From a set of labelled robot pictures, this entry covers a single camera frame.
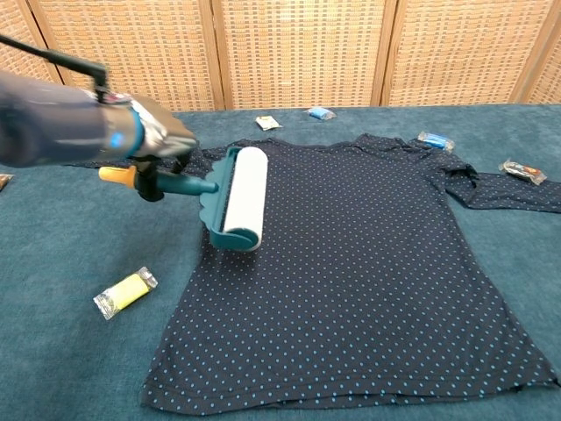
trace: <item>lint roller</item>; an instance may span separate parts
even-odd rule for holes
[[[210,244],[241,252],[261,245],[266,196],[266,154],[254,146],[230,147],[225,158],[203,179],[157,171],[157,189],[165,193],[199,196],[199,218],[209,230]],[[136,167],[101,167],[99,177],[138,189]]]

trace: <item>navy polka dot shirt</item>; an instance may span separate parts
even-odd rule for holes
[[[482,273],[447,203],[561,212],[561,184],[479,174],[413,140],[237,142],[269,158],[263,243],[203,238],[142,402],[205,415],[492,396],[557,375]],[[198,151],[205,175],[225,148]]]

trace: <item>woven screen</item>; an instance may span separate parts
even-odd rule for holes
[[[408,0],[390,105],[506,103],[551,0]]]
[[[0,0],[0,23],[2,35],[32,46],[37,45],[16,0]],[[16,75],[53,82],[45,61],[10,46],[0,45],[0,69]]]
[[[40,0],[58,49],[105,64],[115,91],[214,110],[197,0]],[[71,81],[91,88],[89,78]]]
[[[223,0],[233,108],[369,105],[384,3]]]
[[[561,39],[548,58],[531,91],[531,103],[561,103]]]

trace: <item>white adhesive roll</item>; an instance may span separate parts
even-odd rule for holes
[[[238,152],[224,218],[224,232],[242,229],[257,234],[259,241],[252,250],[261,245],[267,165],[266,154],[257,147]]]

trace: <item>small plastic packet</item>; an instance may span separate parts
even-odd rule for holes
[[[146,267],[143,267],[94,297],[94,303],[102,312],[105,320],[109,320],[126,306],[152,291],[157,285],[156,278]]]
[[[308,114],[318,120],[329,120],[337,116],[333,111],[323,107],[312,107],[308,110]]]
[[[446,152],[452,152],[456,145],[453,140],[435,133],[420,132],[417,139],[427,145],[443,149]]]
[[[257,117],[255,118],[255,121],[261,127],[261,129],[263,129],[263,131],[282,127],[272,116]]]
[[[12,174],[0,174],[0,191],[2,191],[4,186],[10,182],[12,177]]]
[[[542,170],[513,162],[510,158],[499,165],[499,170],[533,182],[536,186],[539,186],[547,178]]]

